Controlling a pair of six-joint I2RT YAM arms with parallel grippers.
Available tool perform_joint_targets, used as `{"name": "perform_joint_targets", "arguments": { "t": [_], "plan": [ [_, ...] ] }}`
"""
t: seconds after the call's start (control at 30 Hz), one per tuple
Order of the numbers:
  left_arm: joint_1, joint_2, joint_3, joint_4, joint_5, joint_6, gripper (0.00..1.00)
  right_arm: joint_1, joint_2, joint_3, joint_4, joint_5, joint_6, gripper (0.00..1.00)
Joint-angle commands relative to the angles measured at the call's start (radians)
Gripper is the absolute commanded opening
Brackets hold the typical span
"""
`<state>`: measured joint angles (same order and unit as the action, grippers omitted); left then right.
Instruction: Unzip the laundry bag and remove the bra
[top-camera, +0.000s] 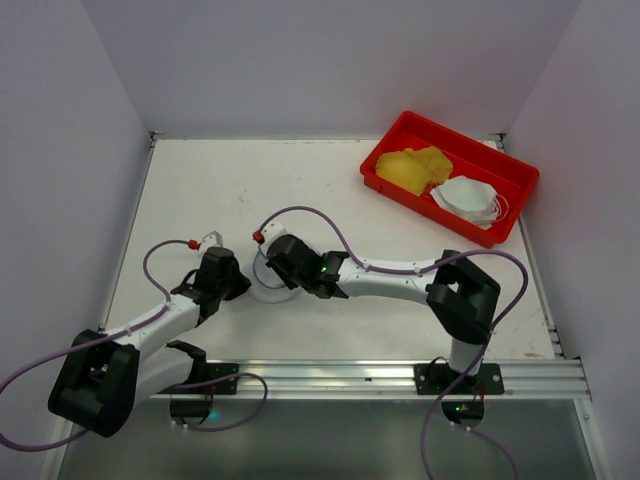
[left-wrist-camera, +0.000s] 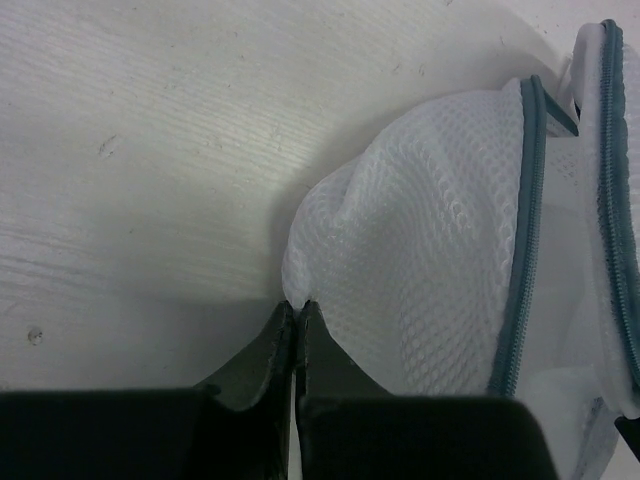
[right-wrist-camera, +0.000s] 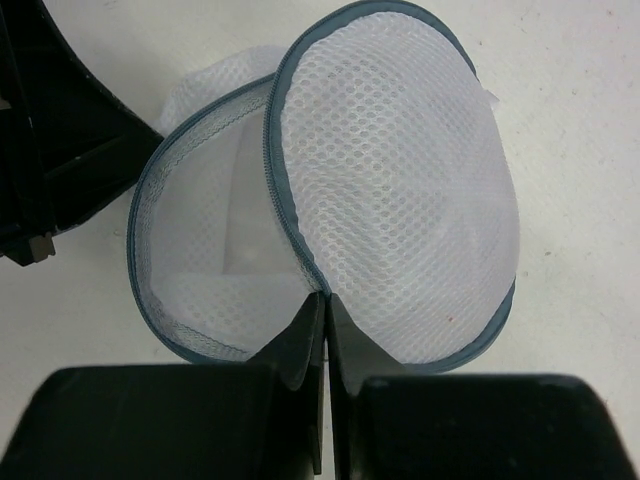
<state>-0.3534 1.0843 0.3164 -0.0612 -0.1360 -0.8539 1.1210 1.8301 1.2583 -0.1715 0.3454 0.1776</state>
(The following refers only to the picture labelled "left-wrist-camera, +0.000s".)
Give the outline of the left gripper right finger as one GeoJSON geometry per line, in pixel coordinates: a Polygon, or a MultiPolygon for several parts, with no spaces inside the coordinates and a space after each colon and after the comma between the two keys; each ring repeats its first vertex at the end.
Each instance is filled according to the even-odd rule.
{"type": "Polygon", "coordinates": [[[541,428],[498,397],[393,395],[331,337],[297,321],[296,421],[306,479],[554,479],[541,428]]]}

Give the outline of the white mesh laundry bag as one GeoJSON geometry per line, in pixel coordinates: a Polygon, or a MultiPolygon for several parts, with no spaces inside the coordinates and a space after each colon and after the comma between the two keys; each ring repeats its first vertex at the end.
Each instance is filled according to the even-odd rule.
{"type": "Polygon", "coordinates": [[[600,478],[639,415],[639,56],[583,26],[537,76],[415,107],[310,190],[283,290],[395,394],[495,394],[561,478],[600,478]]]}

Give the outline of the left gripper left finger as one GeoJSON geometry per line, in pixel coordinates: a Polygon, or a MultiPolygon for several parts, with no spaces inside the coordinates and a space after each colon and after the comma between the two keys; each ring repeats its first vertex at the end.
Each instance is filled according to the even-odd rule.
{"type": "Polygon", "coordinates": [[[294,315],[194,386],[1,395],[4,479],[284,479],[294,315]]]}

